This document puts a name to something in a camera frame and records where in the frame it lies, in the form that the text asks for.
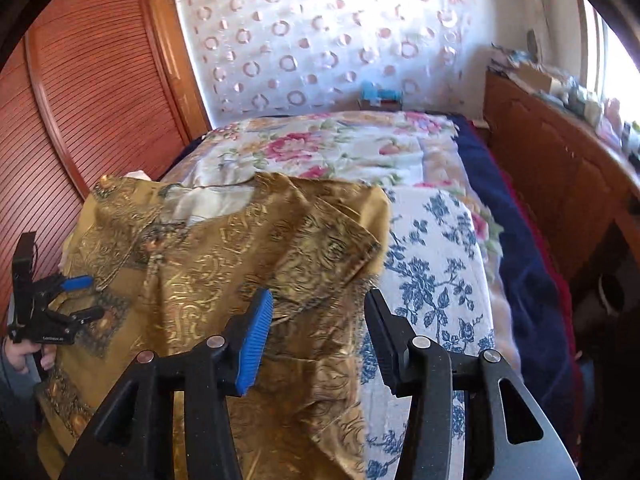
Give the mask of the person's left hand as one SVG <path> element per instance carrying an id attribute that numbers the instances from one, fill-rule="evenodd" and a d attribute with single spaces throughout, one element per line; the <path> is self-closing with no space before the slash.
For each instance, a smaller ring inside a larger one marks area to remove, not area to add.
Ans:
<path id="1" fill-rule="evenodd" d="M 10 365 L 20 374 L 28 372 L 27 360 L 33 358 L 43 370 L 50 370 L 55 362 L 56 347 L 53 344 L 34 344 L 28 339 L 14 342 L 9 338 L 3 343 L 3 351 Z"/>

